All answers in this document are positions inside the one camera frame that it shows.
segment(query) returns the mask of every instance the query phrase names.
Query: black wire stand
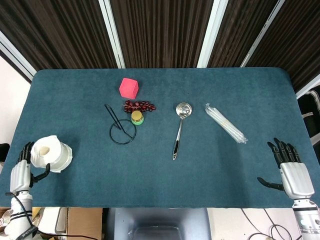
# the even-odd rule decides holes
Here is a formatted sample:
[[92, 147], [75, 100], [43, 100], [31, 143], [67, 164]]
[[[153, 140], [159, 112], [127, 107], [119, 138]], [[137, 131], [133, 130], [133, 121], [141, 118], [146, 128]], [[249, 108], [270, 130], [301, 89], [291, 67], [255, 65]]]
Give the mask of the black wire stand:
[[[110, 129], [109, 129], [109, 137], [110, 139], [115, 143], [115, 144], [119, 144], [119, 145], [125, 145], [125, 144], [128, 144], [128, 143], [131, 143], [133, 141], [133, 139], [135, 139], [136, 137], [136, 134], [137, 134], [137, 128], [136, 128], [136, 125], [134, 125], [130, 120], [128, 119], [118, 119], [117, 115], [115, 114], [114, 110], [112, 109], [112, 107], [110, 107], [108, 104], [105, 104], [104, 105], [106, 110], [109, 112], [110, 116], [112, 117], [114, 123], [110, 126]], [[131, 136], [129, 133], [127, 133], [124, 129], [124, 127], [122, 126], [121, 122], [129, 122], [133, 125], [134, 127], [134, 134], [133, 136]], [[126, 141], [126, 142], [119, 142], [119, 141], [116, 141], [113, 137], [112, 137], [112, 134], [111, 134], [111, 131], [112, 131], [112, 128], [113, 127], [116, 127], [117, 129], [121, 130], [125, 135], [127, 135], [130, 140], [129, 141]]]

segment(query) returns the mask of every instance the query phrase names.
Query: metal spoon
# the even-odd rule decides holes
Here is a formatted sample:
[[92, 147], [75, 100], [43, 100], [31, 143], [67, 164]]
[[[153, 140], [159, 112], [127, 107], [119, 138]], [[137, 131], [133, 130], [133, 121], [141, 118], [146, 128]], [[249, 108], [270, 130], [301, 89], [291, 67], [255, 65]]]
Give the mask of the metal spoon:
[[188, 103], [182, 102], [182, 103], [179, 103], [178, 106], [176, 106], [175, 111], [176, 111], [176, 114], [178, 114], [178, 116], [180, 117], [180, 126], [179, 126], [178, 133], [176, 135], [176, 140], [173, 147], [173, 154], [172, 154], [173, 160], [177, 158], [183, 120], [186, 117], [190, 116], [192, 112], [192, 108]]

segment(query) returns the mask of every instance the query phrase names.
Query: small bottle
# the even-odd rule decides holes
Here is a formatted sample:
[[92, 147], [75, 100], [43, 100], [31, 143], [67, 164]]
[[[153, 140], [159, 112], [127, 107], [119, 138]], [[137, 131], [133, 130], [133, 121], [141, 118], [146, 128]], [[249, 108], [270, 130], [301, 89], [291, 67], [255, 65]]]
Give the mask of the small bottle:
[[131, 122], [134, 125], [141, 125], [144, 122], [144, 116], [138, 110], [133, 111], [131, 114]]

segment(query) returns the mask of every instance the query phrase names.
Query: floor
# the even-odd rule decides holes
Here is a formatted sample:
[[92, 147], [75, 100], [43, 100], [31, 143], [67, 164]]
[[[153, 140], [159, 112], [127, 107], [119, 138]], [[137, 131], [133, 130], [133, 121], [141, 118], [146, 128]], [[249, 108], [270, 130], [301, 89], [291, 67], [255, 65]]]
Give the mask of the floor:
[[[0, 58], [0, 143], [11, 143], [21, 111], [25, 104], [30, 84], [27, 83], [6, 61]], [[292, 239], [300, 236], [291, 206], [289, 208], [267, 209], [276, 224], [284, 226]], [[244, 210], [261, 232], [268, 234], [271, 222], [263, 209]], [[247, 240], [256, 233], [238, 208], [209, 208], [211, 234], [213, 240]], [[275, 239], [281, 239], [275, 232]], [[279, 230], [284, 239], [289, 239], [283, 230]], [[266, 240], [266, 236], [255, 235], [252, 240]]]

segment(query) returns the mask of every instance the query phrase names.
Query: yellow lid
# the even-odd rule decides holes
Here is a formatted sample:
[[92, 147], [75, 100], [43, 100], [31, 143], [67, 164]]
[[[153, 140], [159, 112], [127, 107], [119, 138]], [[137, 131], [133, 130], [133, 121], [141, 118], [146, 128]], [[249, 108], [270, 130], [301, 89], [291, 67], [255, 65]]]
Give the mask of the yellow lid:
[[142, 113], [138, 110], [133, 111], [131, 114], [131, 119], [135, 122], [141, 121], [142, 118], [143, 118]]

